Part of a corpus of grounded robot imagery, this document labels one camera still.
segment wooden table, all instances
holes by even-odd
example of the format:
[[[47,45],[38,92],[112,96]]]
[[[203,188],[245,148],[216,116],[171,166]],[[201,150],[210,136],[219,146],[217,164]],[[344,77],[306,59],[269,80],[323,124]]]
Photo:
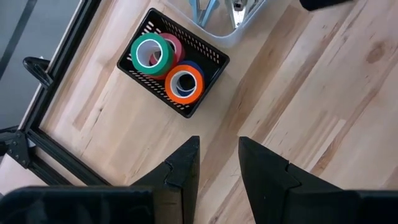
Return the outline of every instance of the wooden table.
[[[116,62],[151,7],[203,34],[163,0],[103,2],[41,128],[113,185],[132,184],[199,135],[196,223],[254,223],[238,136],[344,189],[398,189],[397,1],[313,13],[272,1],[238,45],[221,49],[231,62],[190,119]]]

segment green tape roll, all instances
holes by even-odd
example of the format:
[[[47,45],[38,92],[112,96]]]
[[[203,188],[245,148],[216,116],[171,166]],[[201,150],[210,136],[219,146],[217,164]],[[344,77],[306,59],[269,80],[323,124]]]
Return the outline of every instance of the green tape roll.
[[[150,65],[150,56],[155,52],[161,52],[155,65]],[[138,37],[131,45],[131,58],[134,67],[152,76],[164,75],[171,69],[174,51],[170,44],[159,34],[147,33]]]

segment black plastic basket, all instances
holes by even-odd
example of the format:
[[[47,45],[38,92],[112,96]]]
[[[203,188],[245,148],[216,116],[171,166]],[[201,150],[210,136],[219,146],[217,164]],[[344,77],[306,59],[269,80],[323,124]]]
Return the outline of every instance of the black plastic basket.
[[[166,94],[163,80],[151,79],[134,68],[131,62],[131,44],[139,36],[148,32],[154,32],[157,34],[166,32],[175,35],[181,41],[185,49],[184,60],[194,61],[201,67],[205,74],[205,91],[198,101],[190,105],[181,105],[172,101]],[[226,54],[205,42],[195,34],[192,34],[189,30],[180,26],[158,10],[152,8],[148,11],[136,33],[130,40],[129,45],[124,50],[122,57],[118,61],[118,68],[182,116],[190,118],[228,63],[229,57]]]

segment tape roll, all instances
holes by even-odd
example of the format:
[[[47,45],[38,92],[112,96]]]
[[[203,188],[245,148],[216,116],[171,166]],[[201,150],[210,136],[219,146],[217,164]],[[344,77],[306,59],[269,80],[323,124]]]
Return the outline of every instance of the tape roll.
[[[177,63],[179,63],[180,61],[182,61],[185,57],[185,50],[182,47],[182,44],[180,42],[180,40],[174,36],[173,34],[168,34],[168,33],[162,33],[159,34],[161,37],[163,37],[172,47],[173,52],[175,54],[175,56],[177,57]],[[161,56],[161,52],[155,52],[150,56],[150,63],[151,64],[156,64],[158,59]]]
[[[186,61],[182,61],[180,62],[180,65],[189,65],[192,66],[193,68],[197,69],[200,74],[202,75],[202,77],[205,77],[205,73],[203,72],[203,70],[200,68],[200,66],[192,61],[186,60]],[[183,80],[184,77],[189,76],[189,75],[185,75],[182,76],[180,79],[178,79],[177,82],[177,91],[180,95],[182,96],[188,96],[189,94],[191,94],[191,92],[194,90],[194,85],[192,86],[192,77],[188,77],[187,79]]]
[[[193,91],[187,96],[182,96],[177,91],[177,82],[183,75],[190,75],[195,81]],[[199,100],[200,96],[205,91],[205,81],[203,75],[194,67],[190,65],[177,65],[166,77],[165,90],[167,96],[169,96],[172,101],[187,105]]]
[[[170,68],[170,70],[171,69],[173,69],[174,67],[176,67],[177,66],[177,58],[176,58],[176,56],[174,55],[174,57],[173,57],[173,63],[172,63],[172,66],[171,66],[171,68]],[[165,72],[163,75],[161,75],[161,76],[152,76],[152,75],[147,75],[149,78],[153,78],[154,80],[165,80],[166,79],[166,77],[167,77],[167,74],[169,74],[169,71],[167,71],[167,72]]]
[[[159,60],[151,65],[150,56],[155,52],[161,52]],[[174,52],[167,41],[159,34],[147,33],[138,37],[131,45],[132,64],[134,67],[153,77],[159,77],[170,70]]]

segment gray floor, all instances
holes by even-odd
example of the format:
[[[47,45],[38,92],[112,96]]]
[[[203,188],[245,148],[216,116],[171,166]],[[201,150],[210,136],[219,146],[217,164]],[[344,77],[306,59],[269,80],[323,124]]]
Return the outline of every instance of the gray floor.
[[[0,58],[27,2],[0,0]],[[43,56],[50,60],[78,3],[79,0],[37,0],[0,79],[0,129],[20,123],[39,84],[23,67],[23,58]]]

